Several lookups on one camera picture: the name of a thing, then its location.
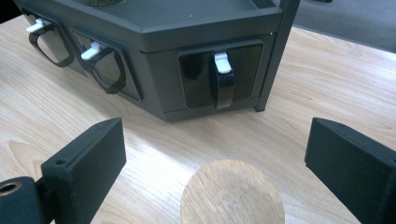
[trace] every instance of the white handle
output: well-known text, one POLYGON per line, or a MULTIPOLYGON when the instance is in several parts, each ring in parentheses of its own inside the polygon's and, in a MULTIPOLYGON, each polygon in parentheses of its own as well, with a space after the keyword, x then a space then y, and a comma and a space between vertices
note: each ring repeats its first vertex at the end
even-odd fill
POLYGON ((81 59, 82 60, 90 60, 94 56, 96 56, 98 53, 100 53, 100 44, 97 42, 92 42, 91 43, 91 48, 87 49, 85 52, 81 54, 81 59))
POLYGON ((29 26, 28 28, 26 28, 26 31, 29 32, 29 33, 33 33, 33 32, 36 32, 36 31, 44 28, 44 26, 46 26, 48 24, 50 24, 49 21, 44 21, 42 19, 37 19, 37 20, 35 20, 35 24, 34 25, 29 26))
POLYGON ((215 64, 218 71, 222 74, 227 74, 233 71, 230 63, 228 62, 228 56, 226 52, 215 54, 215 64))

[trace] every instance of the dark gray device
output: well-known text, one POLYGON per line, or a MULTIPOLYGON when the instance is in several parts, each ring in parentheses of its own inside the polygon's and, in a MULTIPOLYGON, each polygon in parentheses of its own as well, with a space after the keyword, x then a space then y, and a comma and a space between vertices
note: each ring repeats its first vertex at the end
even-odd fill
POLYGON ((15 0, 51 62, 175 121, 263 111, 300 0, 92 2, 15 0))

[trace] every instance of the wooden circle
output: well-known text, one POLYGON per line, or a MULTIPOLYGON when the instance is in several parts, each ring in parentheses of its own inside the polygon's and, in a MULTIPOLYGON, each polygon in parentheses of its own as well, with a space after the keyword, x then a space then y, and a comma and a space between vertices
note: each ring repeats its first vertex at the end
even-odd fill
POLYGON ((181 220, 191 223, 285 223, 282 199, 260 170, 242 161, 215 161, 189 181, 181 220))

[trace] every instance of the gray plastic housing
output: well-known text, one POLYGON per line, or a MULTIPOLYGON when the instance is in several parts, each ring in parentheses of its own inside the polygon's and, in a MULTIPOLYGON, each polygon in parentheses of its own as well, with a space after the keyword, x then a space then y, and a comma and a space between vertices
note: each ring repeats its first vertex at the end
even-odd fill
MULTIPOLYGON (((114 49, 126 70, 125 89, 129 88, 118 95, 160 119, 176 121, 244 107, 263 111, 300 0, 282 0, 279 6, 271 0, 126 0, 109 7, 88 7, 83 0, 15 3, 24 14, 28 11, 35 18, 56 23, 75 54, 69 66, 94 82, 86 72, 89 63, 80 57, 86 49, 78 36, 114 49), (255 56, 259 58, 251 60, 258 63, 244 70, 254 73, 251 85, 240 90, 246 98, 234 97, 226 108, 188 105, 186 91, 190 89, 185 86, 181 58, 257 45, 261 46, 260 54, 255 56)), ((35 23, 32 16, 26 18, 35 23)), ((56 54, 56 49, 49 48, 56 54)), ((250 60, 246 55, 234 57, 236 63, 250 60)), ((208 94, 198 92, 196 97, 208 94)))

